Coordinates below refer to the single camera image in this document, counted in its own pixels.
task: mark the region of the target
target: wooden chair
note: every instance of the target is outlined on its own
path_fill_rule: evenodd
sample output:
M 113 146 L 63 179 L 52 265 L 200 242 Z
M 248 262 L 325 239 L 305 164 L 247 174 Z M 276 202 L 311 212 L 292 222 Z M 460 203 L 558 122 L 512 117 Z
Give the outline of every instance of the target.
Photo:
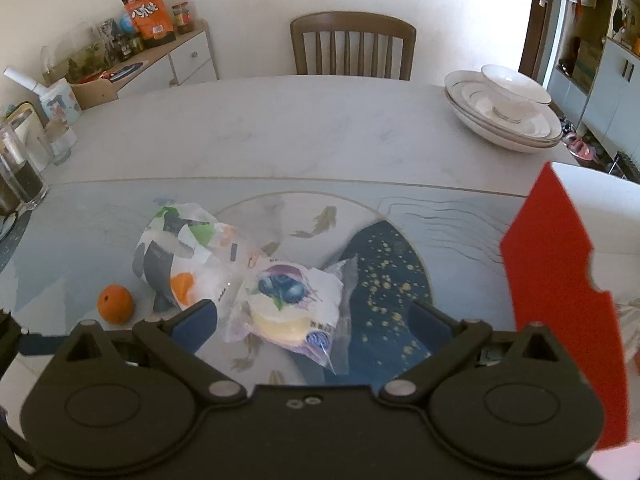
M 330 32 L 329 39 L 329 73 L 335 75 L 335 32 L 344 31 L 344 75 L 351 75 L 351 47 L 349 32 L 359 32 L 358 42 L 358 74 L 364 75 L 364 35 L 373 34 L 373 51 L 371 56 L 371 76 L 378 76 L 378 37 L 386 36 L 385 78 L 391 78 L 393 56 L 393 38 L 402 39 L 402 61 L 400 63 L 400 79 L 409 81 L 411 67 L 414 63 L 415 27 L 407 22 L 370 12 L 318 12 L 296 18 L 291 22 L 291 41 L 293 56 L 296 60 L 296 71 L 299 75 L 308 74 L 304 34 L 316 34 L 316 73 L 322 74 L 322 45 L 320 32 Z

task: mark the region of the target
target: stack of plates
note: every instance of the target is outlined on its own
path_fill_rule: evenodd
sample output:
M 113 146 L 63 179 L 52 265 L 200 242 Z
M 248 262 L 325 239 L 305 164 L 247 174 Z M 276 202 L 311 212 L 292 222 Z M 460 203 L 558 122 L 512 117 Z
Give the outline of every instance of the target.
M 551 97 L 522 74 L 495 65 L 482 72 L 459 70 L 447 75 L 445 88 L 458 118 L 489 142 L 524 153 L 560 142 L 562 126 L 548 106 Z

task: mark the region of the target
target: blueberry picture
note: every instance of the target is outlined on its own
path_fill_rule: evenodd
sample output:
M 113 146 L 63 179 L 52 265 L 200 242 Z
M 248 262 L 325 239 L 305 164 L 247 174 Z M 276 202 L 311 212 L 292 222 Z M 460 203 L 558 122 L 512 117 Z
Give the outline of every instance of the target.
M 282 310 L 288 304 L 299 303 L 307 295 L 304 283 L 288 274 L 261 277 L 258 281 L 258 290 L 265 296 L 269 296 L 278 310 Z

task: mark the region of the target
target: screw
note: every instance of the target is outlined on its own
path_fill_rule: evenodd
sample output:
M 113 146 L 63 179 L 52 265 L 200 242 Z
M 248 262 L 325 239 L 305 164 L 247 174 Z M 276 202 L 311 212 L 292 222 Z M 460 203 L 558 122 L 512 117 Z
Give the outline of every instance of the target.
M 240 393 L 242 386 L 235 381 L 215 381 L 209 385 L 209 393 L 216 397 L 233 397 Z
M 287 408 L 291 408 L 292 410 L 299 410 L 300 408 L 304 408 L 305 403 L 300 399 L 289 399 L 287 401 Z
M 309 406 L 317 406 L 318 404 L 322 404 L 322 398 L 314 395 L 305 397 L 305 404 L 308 404 Z
M 417 390 L 418 387 L 415 384 L 404 379 L 396 379 L 385 384 L 385 391 L 394 397 L 408 397 Z

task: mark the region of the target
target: cabinet drawer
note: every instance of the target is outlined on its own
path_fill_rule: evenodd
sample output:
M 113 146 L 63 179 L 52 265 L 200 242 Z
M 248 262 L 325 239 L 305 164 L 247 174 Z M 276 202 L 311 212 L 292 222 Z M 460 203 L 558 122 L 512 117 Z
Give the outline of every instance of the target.
M 169 56 L 171 56 L 175 75 L 178 78 L 178 84 L 180 84 L 199 69 L 204 62 L 211 59 L 207 35 L 201 32 L 176 48 Z
M 200 83 L 216 82 L 217 80 L 218 76 L 216 75 L 216 69 L 213 67 L 213 61 L 209 59 L 191 74 L 181 86 L 198 85 Z
M 118 99 L 170 88 L 173 82 L 174 71 L 171 69 L 171 62 L 168 56 L 164 56 L 124 85 L 118 91 Z

